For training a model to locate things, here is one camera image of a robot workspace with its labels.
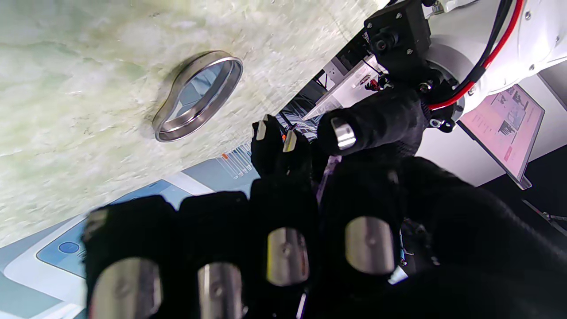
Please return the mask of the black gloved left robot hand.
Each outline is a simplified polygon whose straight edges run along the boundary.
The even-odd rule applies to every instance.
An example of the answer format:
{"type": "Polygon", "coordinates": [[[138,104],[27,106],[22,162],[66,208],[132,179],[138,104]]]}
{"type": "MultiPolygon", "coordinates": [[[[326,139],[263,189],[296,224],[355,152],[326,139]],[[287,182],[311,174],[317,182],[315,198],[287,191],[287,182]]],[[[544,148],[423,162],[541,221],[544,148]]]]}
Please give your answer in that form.
{"type": "Polygon", "coordinates": [[[308,141],[296,132],[296,147],[288,161],[281,125],[267,114],[252,124],[251,162],[262,177],[283,167],[297,167],[320,181],[330,159],[387,161],[413,157],[430,119],[427,105],[412,89],[374,93],[352,107],[325,113],[315,139],[308,141]]]}

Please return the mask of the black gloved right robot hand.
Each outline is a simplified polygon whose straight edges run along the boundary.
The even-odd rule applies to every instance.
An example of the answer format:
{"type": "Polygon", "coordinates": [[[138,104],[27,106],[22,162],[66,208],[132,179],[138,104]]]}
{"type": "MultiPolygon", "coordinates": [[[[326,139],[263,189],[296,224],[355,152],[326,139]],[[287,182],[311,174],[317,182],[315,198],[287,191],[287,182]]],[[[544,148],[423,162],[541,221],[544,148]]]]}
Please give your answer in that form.
{"type": "Polygon", "coordinates": [[[566,253],[423,158],[87,218],[89,319],[564,319],[566,253]]]}

